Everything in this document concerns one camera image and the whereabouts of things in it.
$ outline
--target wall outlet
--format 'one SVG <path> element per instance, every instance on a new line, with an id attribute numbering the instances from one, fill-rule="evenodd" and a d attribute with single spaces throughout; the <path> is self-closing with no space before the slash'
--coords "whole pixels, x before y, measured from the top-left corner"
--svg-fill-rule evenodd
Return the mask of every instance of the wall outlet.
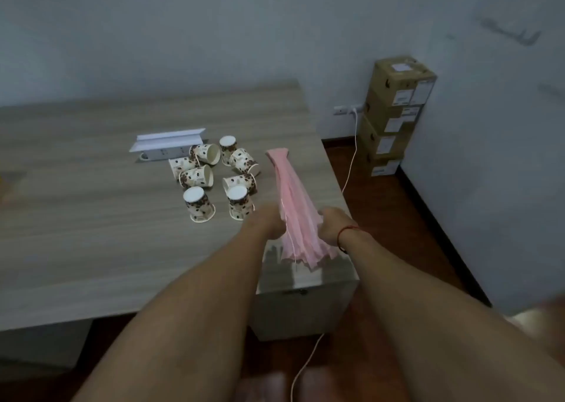
<path id="1" fill-rule="evenodd" d="M 342 105 L 342 106 L 334 106 L 333 107 L 333 114 L 334 115 L 347 115 L 351 108 L 355 108 L 357 113 L 363 112 L 364 104 L 357 104 L 357 105 Z"/>

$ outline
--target forearm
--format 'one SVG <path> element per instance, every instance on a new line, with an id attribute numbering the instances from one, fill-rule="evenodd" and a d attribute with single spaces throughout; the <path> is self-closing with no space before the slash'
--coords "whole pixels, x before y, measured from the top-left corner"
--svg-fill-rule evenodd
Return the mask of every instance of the forearm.
<path id="1" fill-rule="evenodd" d="M 170 284 L 126 327 L 77 400 L 225 400 L 240 373 L 266 241 L 260 228 L 244 227 Z"/>
<path id="2" fill-rule="evenodd" d="M 565 373 L 525 335 L 467 294 L 346 230 L 348 250 L 415 400 L 557 400 Z"/>

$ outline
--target pink cloth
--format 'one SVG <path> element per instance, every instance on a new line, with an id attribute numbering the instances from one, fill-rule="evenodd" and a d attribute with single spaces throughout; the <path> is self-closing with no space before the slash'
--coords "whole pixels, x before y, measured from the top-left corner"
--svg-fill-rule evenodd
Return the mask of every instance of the pink cloth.
<path id="1" fill-rule="evenodd" d="M 267 156 L 275 166 L 281 217 L 286 220 L 286 233 L 281 238 L 282 257 L 302 260 L 310 268 L 324 256 L 335 258 L 337 249 L 318 238 L 322 218 L 286 158 L 288 149 L 269 149 Z"/>

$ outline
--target wooden table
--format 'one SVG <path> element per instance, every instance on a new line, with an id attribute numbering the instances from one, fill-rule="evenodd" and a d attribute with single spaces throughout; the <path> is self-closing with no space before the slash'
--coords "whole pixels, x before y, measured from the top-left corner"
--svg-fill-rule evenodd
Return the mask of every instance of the wooden table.
<path id="1" fill-rule="evenodd" d="M 194 224 L 169 164 L 128 153 L 138 134 L 206 127 L 213 143 L 234 135 L 262 166 L 255 203 L 277 200 L 265 151 L 286 147 L 315 205 L 346 209 L 311 121 L 297 86 L 0 109 L 0 176 L 13 179 L 0 203 L 0 330 L 138 311 L 238 231 L 221 185 L 233 170 L 213 167 L 216 215 Z M 356 285 L 347 257 L 309 270 L 280 263 L 273 242 L 251 325 L 263 339 L 329 330 Z M 305 317 L 305 308 L 317 313 Z M 296 314 L 301 323 L 290 323 Z"/>

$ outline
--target cardboard box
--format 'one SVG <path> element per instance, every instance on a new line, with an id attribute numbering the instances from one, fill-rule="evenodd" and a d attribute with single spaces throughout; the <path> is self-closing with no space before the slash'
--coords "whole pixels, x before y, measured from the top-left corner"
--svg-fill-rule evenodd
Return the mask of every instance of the cardboard box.
<path id="1" fill-rule="evenodd" d="M 403 158 L 403 155 L 386 155 L 385 157 L 375 158 L 375 155 L 369 152 L 362 141 L 357 144 L 355 159 L 365 167 L 369 176 L 389 176 L 396 173 Z"/>
<path id="2" fill-rule="evenodd" d="M 369 152 L 379 158 L 379 155 L 401 156 L 408 146 L 412 133 L 379 134 L 367 117 L 363 115 L 357 134 Z"/>
<path id="3" fill-rule="evenodd" d="M 423 106 L 385 106 L 377 93 L 369 88 L 364 113 L 369 122 L 382 133 L 412 133 Z"/>
<path id="4" fill-rule="evenodd" d="M 410 56 L 377 60 L 370 88 L 385 106 L 413 106 L 426 103 L 436 74 Z"/>

